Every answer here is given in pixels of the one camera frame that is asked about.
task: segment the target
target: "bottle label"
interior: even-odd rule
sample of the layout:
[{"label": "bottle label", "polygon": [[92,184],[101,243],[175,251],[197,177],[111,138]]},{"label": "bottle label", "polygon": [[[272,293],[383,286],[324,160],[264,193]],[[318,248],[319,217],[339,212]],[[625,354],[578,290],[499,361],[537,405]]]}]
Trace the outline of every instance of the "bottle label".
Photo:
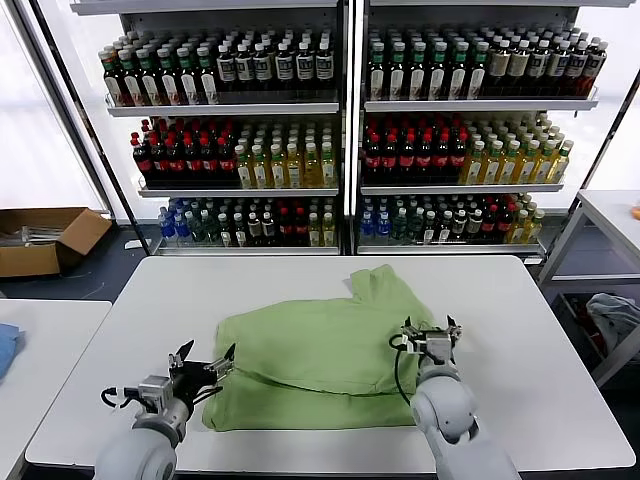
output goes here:
[{"label": "bottle label", "polygon": [[293,57],[276,57],[278,80],[293,80]]},{"label": "bottle label", "polygon": [[409,85],[409,100],[418,100],[422,91],[424,81],[424,70],[414,70],[411,72],[411,84]]},{"label": "bottle label", "polygon": [[122,92],[120,91],[118,81],[113,77],[105,77],[104,83],[107,85],[107,90],[109,90],[113,104],[116,107],[123,107],[124,102],[122,101]]},{"label": "bottle label", "polygon": [[273,172],[273,184],[275,188],[284,187],[284,170],[280,165],[272,165],[271,171]]},{"label": "bottle label", "polygon": [[540,164],[540,168],[536,172],[536,178],[534,183],[544,183],[547,175],[549,174],[549,168],[551,167],[551,162],[542,162]]},{"label": "bottle label", "polygon": [[187,94],[189,105],[197,105],[198,94],[196,93],[196,82],[193,81],[193,77],[191,75],[182,75],[180,78],[182,79],[182,85]]},{"label": "bottle label", "polygon": [[142,84],[144,85],[144,89],[147,91],[147,96],[149,97],[149,102],[154,107],[162,105],[160,102],[160,95],[158,94],[158,86],[156,85],[156,79],[145,75],[142,77]]},{"label": "bottle label", "polygon": [[236,57],[236,70],[238,72],[238,79],[241,82],[250,82],[254,79],[255,74],[253,72],[253,61],[251,57],[238,58]]},{"label": "bottle label", "polygon": [[429,80],[429,100],[438,100],[440,97],[440,89],[442,88],[442,80],[444,79],[444,70],[437,69],[431,72]]},{"label": "bottle label", "polygon": [[400,166],[401,167],[411,167],[413,165],[415,158],[410,155],[401,155],[400,156]]},{"label": "bottle label", "polygon": [[213,78],[213,75],[210,73],[205,73],[200,77],[202,80],[202,85],[204,86],[204,93],[207,96],[207,103],[209,105],[213,105],[218,103],[218,92],[216,90],[216,81]]},{"label": "bottle label", "polygon": [[400,100],[400,90],[402,89],[402,79],[404,72],[394,70],[391,72],[391,82],[389,84],[389,100]]},{"label": "bottle label", "polygon": [[300,169],[295,166],[289,166],[289,187],[300,188]]},{"label": "bottle label", "polygon": [[264,167],[260,165],[253,167],[253,173],[256,176],[256,186],[258,188],[267,188],[267,175]]},{"label": "bottle label", "polygon": [[491,57],[491,65],[489,66],[489,75],[492,77],[503,77],[507,73],[507,66],[511,54],[494,53]]},{"label": "bottle label", "polygon": [[476,68],[471,73],[471,80],[469,81],[469,93],[467,93],[468,100],[475,100],[480,96],[480,89],[482,88],[483,80],[484,69]]},{"label": "bottle label", "polygon": [[333,53],[327,57],[316,57],[316,72],[320,80],[333,78]]},{"label": "bottle label", "polygon": [[134,77],[126,76],[124,77],[124,83],[127,85],[129,89],[129,94],[131,95],[131,100],[133,100],[133,104],[136,107],[144,106],[144,99],[142,97],[142,92],[140,92],[140,86],[138,85],[138,80]]},{"label": "bottle label", "polygon": [[298,79],[313,80],[313,55],[298,55],[296,57]]},{"label": "bottle label", "polygon": [[180,96],[178,95],[178,88],[176,87],[176,81],[171,75],[162,76],[162,84],[167,92],[167,100],[171,105],[180,105]]},{"label": "bottle label", "polygon": [[247,167],[238,167],[238,175],[240,176],[240,184],[245,190],[251,188],[251,175]]},{"label": "bottle label", "polygon": [[309,246],[320,246],[320,232],[318,230],[309,230]]},{"label": "bottle label", "polygon": [[511,183],[511,175],[513,175],[514,162],[505,162],[498,178],[498,185],[508,185]]},{"label": "bottle label", "polygon": [[462,91],[462,82],[464,81],[465,71],[457,68],[451,75],[451,86],[449,88],[449,100],[458,100]]},{"label": "bottle label", "polygon": [[244,232],[236,231],[236,239],[239,247],[244,247],[247,244],[247,234]]},{"label": "bottle label", "polygon": [[482,183],[485,185],[492,185],[496,183],[496,173],[498,173],[499,166],[500,164],[498,162],[490,162],[487,167],[487,173],[484,176],[484,182]]},{"label": "bottle label", "polygon": [[218,73],[220,80],[223,82],[233,82],[236,79],[236,68],[233,58],[221,59],[218,58]]},{"label": "bottle label", "polygon": [[518,177],[519,185],[525,184],[529,181],[529,177],[531,176],[531,172],[533,171],[533,162],[526,162],[522,166],[522,170],[520,171],[520,176]]},{"label": "bottle label", "polygon": [[256,71],[256,78],[261,82],[266,82],[273,78],[273,74],[271,73],[271,60],[269,60],[269,57],[254,58],[253,67]]},{"label": "bottle label", "polygon": [[571,78],[579,77],[582,75],[582,70],[584,70],[586,63],[587,55],[576,55],[572,53],[566,71],[564,72],[565,76]]},{"label": "bottle label", "polygon": [[524,75],[524,71],[527,69],[527,62],[529,61],[529,54],[511,54],[511,61],[507,68],[507,75],[511,77],[521,77]]}]

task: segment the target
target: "dark bottle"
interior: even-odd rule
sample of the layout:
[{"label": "dark bottle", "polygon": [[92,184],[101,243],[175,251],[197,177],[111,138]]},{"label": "dark bottle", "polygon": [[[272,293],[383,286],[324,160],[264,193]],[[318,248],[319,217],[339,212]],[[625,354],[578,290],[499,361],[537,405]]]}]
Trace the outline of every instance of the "dark bottle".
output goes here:
[{"label": "dark bottle", "polygon": [[293,55],[291,55],[287,45],[284,43],[278,45],[276,77],[279,90],[293,90]]},{"label": "dark bottle", "polygon": [[484,76],[487,70],[487,53],[489,52],[489,44],[487,42],[478,42],[473,58],[473,65],[467,73],[467,100],[476,100],[482,91]]},{"label": "dark bottle", "polygon": [[387,135],[387,144],[382,150],[382,183],[393,183],[396,179],[396,163],[398,161],[396,136]]},{"label": "dark bottle", "polygon": [[445,42],[436,42],[433,59],[429,65],[429,83],[427,91],[427,100],[439,100],[442,91],[442,82],[444,80],[444,59],[446,56],[447,44]]}]

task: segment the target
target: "open cardboard box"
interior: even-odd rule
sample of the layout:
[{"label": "open cardboard box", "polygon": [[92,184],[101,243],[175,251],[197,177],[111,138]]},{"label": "open cardboard box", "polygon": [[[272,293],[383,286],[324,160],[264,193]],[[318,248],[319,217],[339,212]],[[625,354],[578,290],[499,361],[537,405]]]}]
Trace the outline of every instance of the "open cardboard box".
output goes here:
[{"label": "open cardboard box", "polygon": [[55,243],[0,247],[0,277],[50,275],[74,267],[109,230],[111,221],[83,207],[0,210],[0,232],[23,225],[64,228]]}]

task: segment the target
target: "juice bottle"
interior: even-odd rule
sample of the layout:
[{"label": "juice bottle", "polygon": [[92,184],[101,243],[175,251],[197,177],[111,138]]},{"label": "juice bottle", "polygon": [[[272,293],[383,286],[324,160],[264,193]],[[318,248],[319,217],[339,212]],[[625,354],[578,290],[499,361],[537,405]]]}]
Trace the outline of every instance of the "juice bottle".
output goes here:
[{"label": "juice bottle", "polygon": [[572,147],[573,141],[567,140],[564,142],[560,149],[559,157],[553,161],[553,165],[551,166],[551,170],[549,170],[549,176],[545,183],[560,183],[562,175],[564,175],[564,171],[569,166],[569,153],[571,152]]},{"label": "juice bottle", "polygon": [[304,155],[304,185],[307,188],[322,188],[322,167],[318,161],[315,143],[307,143]]},{"label": "juice bottle", "polygon": [[553,155],[553,149],[556,146],[555,140],[547,140],[542,149],[542,153],[536,158],[536,164],[533,167],[533,171],[529,176],[529,183],[544,183],[549,175],[549,169],[551,168],[551,160]]}]

